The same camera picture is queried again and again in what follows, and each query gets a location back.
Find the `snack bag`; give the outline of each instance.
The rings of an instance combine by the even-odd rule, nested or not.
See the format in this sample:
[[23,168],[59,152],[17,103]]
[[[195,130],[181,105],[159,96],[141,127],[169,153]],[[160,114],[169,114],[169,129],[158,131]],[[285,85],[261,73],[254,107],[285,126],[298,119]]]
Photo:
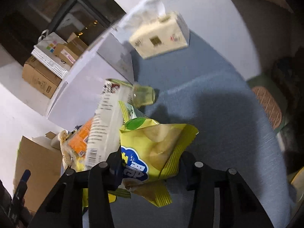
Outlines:
[[87,142],[89,137],[89,132],[92,126],[92,119],[88,120],[84,125],[82,125],[74,136],[67,141],[67,144],[75,151],[75,153],[82,157],[87,150]]
[[196,137],[197,128],[159,124],[131,105],[119,104],[125,121],[120,129],[124,186],[158,207],[170,204],[170,194],[160,180],[178,173],[180,156]]
[[107,79],[95,111],[85,154],[85,169],[89,170],[109,154],[118,150],[119,128],[124,123],[118,101],[132,102],[132,85]]

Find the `yellow chip bag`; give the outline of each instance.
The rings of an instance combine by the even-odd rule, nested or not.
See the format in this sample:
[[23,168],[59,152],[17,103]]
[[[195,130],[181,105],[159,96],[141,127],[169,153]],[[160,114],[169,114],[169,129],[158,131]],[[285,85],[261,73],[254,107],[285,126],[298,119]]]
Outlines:
[[147,117],[129,120],[124,115],[124,120],[120,144],[126,189],[156,206],[170,204],[170,195],[160,180],[178,173],[180,156],[196,137],[197,128],[189,124],[159,124]]

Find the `food wrapper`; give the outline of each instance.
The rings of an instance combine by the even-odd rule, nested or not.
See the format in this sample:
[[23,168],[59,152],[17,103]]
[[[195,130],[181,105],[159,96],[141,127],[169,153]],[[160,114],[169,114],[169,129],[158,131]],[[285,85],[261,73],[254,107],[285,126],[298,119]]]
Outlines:
[[86,170],[106,161],[109,154],[116,152],[120,146],[119,128],[124,121],[119,100],[132,102],[132,85],[114,79],[105,80],[89,133],[85,156]]
[[196,137],[197,128],[133,118],[135,108],[123,102],[120,106],[125,121],[120,129],[124,186],[156,206],[170,204],[168,190],[160,180],[178,173],[180,156]]
[[[76,172],[85,170],[85,152],[91,125],[92,119],[70,134],[67,134],[65,130],[60,133],[60,149],[63,155],[64,169],[70,166]],[[84,188],[82,191],[83,207],[89,206],[88,197],[88,189]],[[108,197],[110,203],[116,200],[116,196],[111,193],[108,194]]]

